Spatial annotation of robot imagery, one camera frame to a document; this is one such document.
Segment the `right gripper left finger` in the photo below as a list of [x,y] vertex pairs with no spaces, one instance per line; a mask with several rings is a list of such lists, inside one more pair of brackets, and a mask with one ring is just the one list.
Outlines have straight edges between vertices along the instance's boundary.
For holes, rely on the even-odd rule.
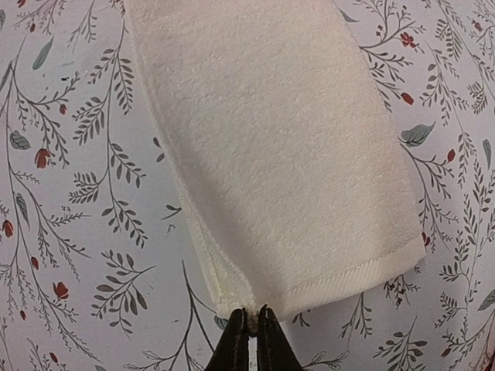
[[245,309],[235,309],[205,371],[247,371],[248,341],[248,314]]

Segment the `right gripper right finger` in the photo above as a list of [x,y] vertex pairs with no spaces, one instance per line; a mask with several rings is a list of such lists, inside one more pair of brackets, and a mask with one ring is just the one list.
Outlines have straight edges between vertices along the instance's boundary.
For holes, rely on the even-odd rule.
[[260,371],[303,371],[274,311],[267,305],[258,314],[257,363]]

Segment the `cream white towel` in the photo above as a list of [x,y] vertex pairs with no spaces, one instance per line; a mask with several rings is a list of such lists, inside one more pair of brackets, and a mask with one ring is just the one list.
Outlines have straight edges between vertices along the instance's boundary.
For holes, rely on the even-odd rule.
[[395,126],[331,1],[128,1],[136,63],[217,314],[279,318],[424,256]]

